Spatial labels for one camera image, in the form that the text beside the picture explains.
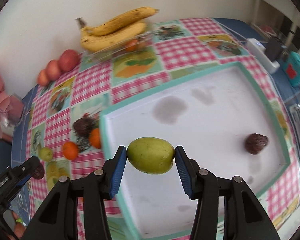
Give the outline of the small dark avocado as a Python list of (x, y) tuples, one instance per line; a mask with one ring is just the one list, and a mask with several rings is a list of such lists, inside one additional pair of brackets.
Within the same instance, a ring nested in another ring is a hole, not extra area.
[(42, 163), (39, 163), (39, 165), (32, 171), (32, 177), (35, 180), (40, 180), (45, 176), (45, 171)]

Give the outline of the orange tangerine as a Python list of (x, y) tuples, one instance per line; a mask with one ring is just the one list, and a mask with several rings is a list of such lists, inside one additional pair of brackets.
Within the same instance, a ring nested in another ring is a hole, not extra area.
[(101, 149), (101, 136), (100, 136), (100, 129), (95, 128), (89, 134), (89, 142), (91, 146), (97, 149)]
[(79, 154), (79, 148), (74, 142), (67, 141), (62, 146), (62, 154), (68, 160), (75, 160)]

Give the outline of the dark wrinkled avocado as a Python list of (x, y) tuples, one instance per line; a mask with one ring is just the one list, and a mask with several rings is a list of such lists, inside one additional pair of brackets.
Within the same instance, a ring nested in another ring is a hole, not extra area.
[(250, 154), (256, 155), (267, 147), (268, 144), (269, 139), (267, 136), (253, 133), (246, 138), (244, 147)]

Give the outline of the dark brown avocado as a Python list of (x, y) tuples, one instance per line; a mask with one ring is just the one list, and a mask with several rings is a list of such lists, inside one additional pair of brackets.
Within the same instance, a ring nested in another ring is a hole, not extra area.
[(73, 129), (81, 137), (88, 137), (94, 127), (94, 120), (89, 117), (82, 117), (73, 123)]

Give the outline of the large green mango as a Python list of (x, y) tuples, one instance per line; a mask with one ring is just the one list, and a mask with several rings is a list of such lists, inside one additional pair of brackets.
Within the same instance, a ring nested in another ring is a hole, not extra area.
[(164, 174), (173, 166), (174, 147), (160, 138), (138, 138), (129, 144), (127, 158), (134, 168), (143, 173)]

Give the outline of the pink checkered tablecloth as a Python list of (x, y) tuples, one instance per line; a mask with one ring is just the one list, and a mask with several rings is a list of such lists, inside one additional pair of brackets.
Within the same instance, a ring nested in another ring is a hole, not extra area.
[[(291, 163), (288, 170), (262, 197), (267, 211), (282, 238), (293, 233), (300, 223), (300, 168), (296, 159), (296, 138), (287, 111), (283, 108), (286, 85), (281, 78), (270, 77), (261, 63), (245, 49), (246, 39), (264, 38), (248, 24), (227, 18), (187, 18), (157, 23), (152, 44), (143, 51), (126, 53), (95, 63), (81, 55), (71, 71), (48, 84), (33, 89), (25, 156), (29, 158), (41, 146), (53, 151), (46, 176), (30, 180), (25, 196), (33, 215), (53, 186), (57, 175), (79, 178), (102, 165), (101, 150), (87, 139), (76, 136), (73, 123), (88, 113), (118, 103), (135, 94), (179, 77), (222, 63), (239, 61), (255, 78), (270, 100), (284, 131)], [(75, 160), (62, 154), (65, 142), (79, 148)]]

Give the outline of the clear vase pink filling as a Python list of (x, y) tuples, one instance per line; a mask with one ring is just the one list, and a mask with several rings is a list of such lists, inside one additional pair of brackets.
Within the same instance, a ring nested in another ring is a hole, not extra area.
[(11, 94), (0, 106), (0, 122), (4, 127), (12, 127), (21, 121), (25, 104), (17, 94)]

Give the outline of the red apple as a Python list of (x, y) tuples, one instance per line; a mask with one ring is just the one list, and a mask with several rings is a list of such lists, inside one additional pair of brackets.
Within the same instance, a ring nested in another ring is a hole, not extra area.
[(45, 87), (51, 82), (50, 78), (47, 75), (46, 69), (42, 69), (37, 76), (37, 83)]
[(69, 72), (79, 63), (79, 54), (72, 49), (65, 50), (58, 60), (58, 65), (63, 72)]
[(60, 78), (61, 74), (62, 74), (62, 71), (58, 65), (58, 61), (57, 60), (51, 60), (46, 68), (46, 74), (48, 76), (48, 78), (51, 80), (51, 81), (56, 81), (57, 79)]

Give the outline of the teal white tray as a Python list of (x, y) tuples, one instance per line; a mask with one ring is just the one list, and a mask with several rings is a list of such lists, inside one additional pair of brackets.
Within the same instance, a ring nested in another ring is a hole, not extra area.
[[(189, 74), (103, 110), (102, 150), (156, 137), (182, 146), (215, 176), (242, 177), (261, 196), (290, 165), (283, 129), (264, 92), (240, 62)], [(253, 133), (269, 144), (259, 154), (244, 147)], [(132, 239), (174, 239), (190, 233), (197, 203), (183, 190), (176, 167), (161, 175), (125, 166), (116, 197)]]

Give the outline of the teal box red label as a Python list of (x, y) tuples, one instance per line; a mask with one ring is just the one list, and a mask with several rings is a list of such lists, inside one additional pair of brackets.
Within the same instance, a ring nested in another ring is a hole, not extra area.
[(293, 87), (300, 85), (300, 55), (290, 52), (287, 61), (283, 65), (283, 71)]

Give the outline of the white power strip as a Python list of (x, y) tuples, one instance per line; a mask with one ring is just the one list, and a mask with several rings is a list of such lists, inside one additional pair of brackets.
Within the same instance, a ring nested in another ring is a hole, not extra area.
[(277, 61), (271, 62), (264, 54), (265, 47), (255, 38), (248, 38), (245, 44), (248, 51), (251, 52), (254, 57), (262, 64), (266, 71), (270, 74), (274, 74), (280, 67)]

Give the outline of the black power adapter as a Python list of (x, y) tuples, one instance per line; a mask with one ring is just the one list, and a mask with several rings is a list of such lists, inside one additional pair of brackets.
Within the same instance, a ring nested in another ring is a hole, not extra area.
[(264, 54), (271, 62), (274, 62), (280, 57), (284, 48), (285, 45), (279, 38), (271, 37), (269, 42), (266, 45)]

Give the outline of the clear plastic fruit container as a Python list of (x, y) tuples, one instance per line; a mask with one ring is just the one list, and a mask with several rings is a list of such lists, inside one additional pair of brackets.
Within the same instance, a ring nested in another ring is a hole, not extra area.
[(117, 56), (136, 51), (143, 51), (147, 46), (152, 44), (153, 25), (147, 24), (146, 30), (134, 38), (127, 39), (111, 47), (102, 49), (98, 52), (85, 51), (84, 56), (95, 63), (111, 60)]

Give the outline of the yellow banana bunch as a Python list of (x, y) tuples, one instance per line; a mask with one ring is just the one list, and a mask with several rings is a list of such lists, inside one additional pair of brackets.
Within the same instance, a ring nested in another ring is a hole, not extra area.
[(153, 7), (139, 7), (97, 27), (90, 27), (82, 18), (77, 18), (76, 22), (81, 32), (80, 45), (92, 53), (115, 49), (145, 33), (148, 29), (145, 19), (158, 12), (159, 10)]

